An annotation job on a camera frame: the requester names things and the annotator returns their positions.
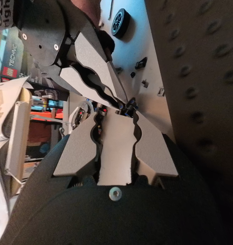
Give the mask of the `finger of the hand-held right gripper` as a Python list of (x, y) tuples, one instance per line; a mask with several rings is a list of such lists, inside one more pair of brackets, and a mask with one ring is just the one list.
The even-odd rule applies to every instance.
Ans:
[(107, 88), (108, 94), (115, 100), (127, 104), (126, 92), (112, 61), (105, 61), (82, 32), (75, 40), (75, 54), (83, 67), (95, 73), (96, 78), (92, 78), (92, 81), (95, 81), (103, 91)]
[(72, 86), (83, 97), (115, 110), (120, 110), (118, 102), (106, 94), (101, 86), (94, 84), (86, 75), (81, 75), (74, 67), (63, 68), (60, 77)]

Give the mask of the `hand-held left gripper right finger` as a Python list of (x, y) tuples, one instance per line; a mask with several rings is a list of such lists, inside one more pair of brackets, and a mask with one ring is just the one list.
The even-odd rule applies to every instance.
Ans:
[(178, 171), (162, 132), (139, 111), (133, 114), (134, 172), (145, 176), (149, 185), (155, 185), (159, 177), (178, 177)]

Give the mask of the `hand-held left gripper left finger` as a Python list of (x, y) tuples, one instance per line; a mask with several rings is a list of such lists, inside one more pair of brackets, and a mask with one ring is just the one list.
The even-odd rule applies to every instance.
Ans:
[(93, 176), (100, 159), (99, 143), (95, 140), (98, 123), (94, 112), (74, 129), (64, 147), (54, 176)]

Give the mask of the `lego car model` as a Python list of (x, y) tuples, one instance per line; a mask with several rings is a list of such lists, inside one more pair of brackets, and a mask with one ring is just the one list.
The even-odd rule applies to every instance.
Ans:
[(79, 144), (98, 143), (103, 145), (103, 121), (108, 109), (89, 99), (78, 103), (69, 118), (69, 133)]

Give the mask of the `small black lego assembly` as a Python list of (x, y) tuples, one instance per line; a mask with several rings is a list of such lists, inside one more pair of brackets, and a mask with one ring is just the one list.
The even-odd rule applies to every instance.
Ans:
[(138, 110), (138, 104), (136, 98), (132, 97), (126, 104), (118, 102), (119, 110), (115, 111), (115, 114), (133, 118), (134, 111)]

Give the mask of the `black lego set box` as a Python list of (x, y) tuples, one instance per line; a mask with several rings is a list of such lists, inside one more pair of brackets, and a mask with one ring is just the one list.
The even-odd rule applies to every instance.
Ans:
[(0, 82), (28, 77), (34, 96), (51, 95), (54, 100), (66, 101), (69, 92), (57, 85), (51, 78), (44, 78), (35, 66), (32, 55), (26, 50), (19, 38), (16, 27), (2, 31), (0, 46)]

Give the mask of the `black lego tyre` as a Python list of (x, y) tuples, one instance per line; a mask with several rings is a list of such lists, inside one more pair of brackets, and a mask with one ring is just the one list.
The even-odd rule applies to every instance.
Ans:
[(114, 17), (111, 26), (111, 34), (117, 39), (121, 39), (127, 31), (130, 23), (130, 14), (121, 8)]

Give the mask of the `small black lego piece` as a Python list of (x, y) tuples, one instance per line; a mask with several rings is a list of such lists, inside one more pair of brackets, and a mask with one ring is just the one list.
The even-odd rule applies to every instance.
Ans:
[(147, 59), (148, 59), (147, 57), (144, 57), (142, 60), (138, 61), (135, 65), (135, 69), (139, 70), (139, 69), (145, 68)]

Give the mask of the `lego instruction booklet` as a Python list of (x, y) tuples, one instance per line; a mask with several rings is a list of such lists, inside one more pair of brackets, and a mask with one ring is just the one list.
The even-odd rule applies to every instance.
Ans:
[(14, 115), (14, 104), (27, 78), (0, 83), (0, 239), (7, 226), (13, 197), (10, 193), (11, 176), (5, 174), (5, 164)]

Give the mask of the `person's right hand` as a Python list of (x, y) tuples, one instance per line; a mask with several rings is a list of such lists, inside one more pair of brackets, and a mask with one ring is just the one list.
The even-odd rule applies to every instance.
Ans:
[(101, 0), (71, 0), (71, 2), (90, 18), (98, 30), (100, 29)]

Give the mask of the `white book stand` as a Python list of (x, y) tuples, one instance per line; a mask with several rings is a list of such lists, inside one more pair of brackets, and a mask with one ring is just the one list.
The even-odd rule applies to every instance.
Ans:
[(14, 115), (9, 138), (5, 174), (11, 176), (10, 193), (16, 195), (20, 188), (23, 176), (23, 165), (27, 147), (29, 124), (33, 118), (45, 119), (51, 122), (58, 122), (69, 125), (68, 121), (42, 117), (38, 114), (31, 115), (32, 95), (26, 88), (22, 88), (17, 101), (14, 104)]

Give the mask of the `black perforated board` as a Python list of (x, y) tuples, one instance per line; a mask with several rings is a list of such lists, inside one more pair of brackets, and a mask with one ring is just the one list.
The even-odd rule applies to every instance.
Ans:
[(145, 1), (176, 143), (233, 244), (233, 1)]

